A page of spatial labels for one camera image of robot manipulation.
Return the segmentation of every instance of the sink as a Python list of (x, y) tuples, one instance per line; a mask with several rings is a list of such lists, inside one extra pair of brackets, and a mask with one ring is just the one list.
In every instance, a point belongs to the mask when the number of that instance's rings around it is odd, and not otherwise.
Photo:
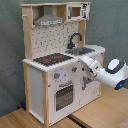
[(65, 51), (65, 53), (69, 53), (77, 56), (77, 55), (83, 55), (83, 54), (87, 54), (94, 51), (95, 50), (91, 48), (78, 47), (78, 48), (68, 49)]

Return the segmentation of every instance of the backsplash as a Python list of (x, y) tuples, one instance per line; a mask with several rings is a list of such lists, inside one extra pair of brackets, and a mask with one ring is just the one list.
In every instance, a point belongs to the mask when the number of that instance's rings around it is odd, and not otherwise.
[[(70, 43), (70, 37), (78, 33), (79, 22), (35, 27), (31, 31), (33, 59), (47, 54), (64, 51)], [(73, 38), (78, 46), (78, 36)]]

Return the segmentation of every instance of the control knob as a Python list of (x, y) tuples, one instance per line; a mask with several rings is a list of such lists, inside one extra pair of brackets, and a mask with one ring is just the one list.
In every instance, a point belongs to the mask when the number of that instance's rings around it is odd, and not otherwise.
[(55, 79), (58, 79), (59, 76), (60, 76), (60, 74), (58, 74), (58, 73), (55, 73), (55, 74), (54, 74), (54, 78), (55, 78)]
[(72, 71), (73, 71), (73, 72), (76, 72), (76, 70), (77, 70), (77, 67), (73, 67), (73, 68), (72, 68)]

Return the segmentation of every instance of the microwave door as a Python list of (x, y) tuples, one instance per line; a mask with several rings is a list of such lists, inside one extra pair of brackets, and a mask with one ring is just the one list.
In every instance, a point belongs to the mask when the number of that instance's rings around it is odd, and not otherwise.
[(68, 7), (68, 19), (69, 20), (78, 20), (82, 18), (82, 9), (81, 7)]

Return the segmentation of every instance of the wooden table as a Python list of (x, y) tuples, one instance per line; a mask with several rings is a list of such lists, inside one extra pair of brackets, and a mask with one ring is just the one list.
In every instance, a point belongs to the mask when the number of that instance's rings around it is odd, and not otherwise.
[(128, 118), (128, 89), (102, 85), (102, 95), (71, 115), (87, 128), (115, 128)]
[[(23, 109), (0, 118), (0, 128), (44, 128), (44, 125)], [(81, 128), (69, 118), (64, 118), (50, 128)]]

